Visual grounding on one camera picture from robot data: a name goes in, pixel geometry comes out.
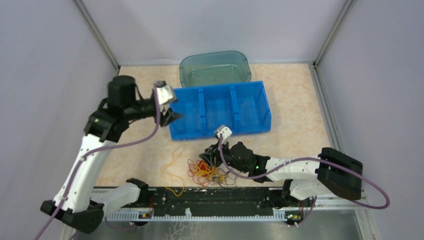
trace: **translucent green plastic tub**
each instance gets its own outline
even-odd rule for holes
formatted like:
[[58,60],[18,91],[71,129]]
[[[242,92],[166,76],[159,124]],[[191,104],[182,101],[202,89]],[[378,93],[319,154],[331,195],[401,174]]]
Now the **translucent green plastic tub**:
[[183,88],[245,83],[251,78],[248,59],[239,51],[188,56],[179,65],[179,80]]

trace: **blue plastic crate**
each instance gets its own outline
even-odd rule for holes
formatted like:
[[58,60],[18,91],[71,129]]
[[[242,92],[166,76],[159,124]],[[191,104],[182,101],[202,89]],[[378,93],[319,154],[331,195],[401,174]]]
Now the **blue plastic crate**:
[[271,111],[262,81],[175,89],[170,107],[184,116],[169,125],[172,140],[214,137],[221,125],[233,135],[271,130]]

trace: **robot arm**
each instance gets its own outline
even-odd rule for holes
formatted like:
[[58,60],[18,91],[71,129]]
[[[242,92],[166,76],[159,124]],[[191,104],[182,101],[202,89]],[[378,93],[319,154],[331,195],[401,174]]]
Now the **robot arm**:
[[[311,159],[326,160],[358,174],[362,174],[361,162],[329,147],[324,147],[320,154],[291,162],[293,160],[254,154],[242,142],[229,148],[228,139],[232,132],[226,126],[215,131],[216,138],[222,136],[222,153],[226,164],[240,172],[248,173],[248,178],[256,182],[276,182],[285,180],[284,188],[290,196],[302,201],[306,198],[335,194],[348,200],[361,198],[362,181],[344,171]],[[219,142],[211,145],[199,157],[209,166],[219,167],[223,163],[219,151]]]
[[88,118],[81,147],[66,181],[53,200],[42,203],[42,212],[52,216],[56,211],[55,218],[89,234],[100,225],[103,216],[124,205],[147,201],[148,185],[137,179],[129,179],[118,188],[90,198],[112,149],[91,151],[115,146],[133,121],[153,117],[164,127],[182,117],[171,108],[166,109],[168,104],[177,100],[172,87],[161,81],[156,83],[155,91],[162,115],[160,119],[156,117],[155,94],[152,92],[150,98],[143,98],[133,77],[117,76],[108,84],[108,97]]

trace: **white enclosure panel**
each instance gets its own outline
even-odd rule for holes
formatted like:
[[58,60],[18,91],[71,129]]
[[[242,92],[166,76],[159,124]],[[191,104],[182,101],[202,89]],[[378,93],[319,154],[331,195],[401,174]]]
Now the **white enclosure panel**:
[[423,239],[423,13],[422,0],[357,1],[320,66],[346,153],[391,198],[372,211],[384,240]]
[[0,239],[32,239],[115,70],[71,0],[1,1],[0,62]]
[[237,50],[251,63],[314,61],[345,0],[84,0],[120,65]]

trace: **crate compartment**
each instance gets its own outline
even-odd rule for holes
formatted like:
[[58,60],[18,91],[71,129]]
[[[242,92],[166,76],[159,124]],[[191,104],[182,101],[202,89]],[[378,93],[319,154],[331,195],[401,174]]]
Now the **crate compartment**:
[[197,87],[175,89],[178,101],[172,103],[171,107],[174,112],[183,114],[183,117],[169,125],[173,140],[195,139],[202,135],[203,109],[199,91]]
[[264,84],[261,81],[235,84],[239,123],[237,131],[245,134],[268,132],[271,128],[271,111]]
[[206,117],[206,135],[214,136],[221,125],[234,128],[234,106],[230,85],[203,87],[204,112]]

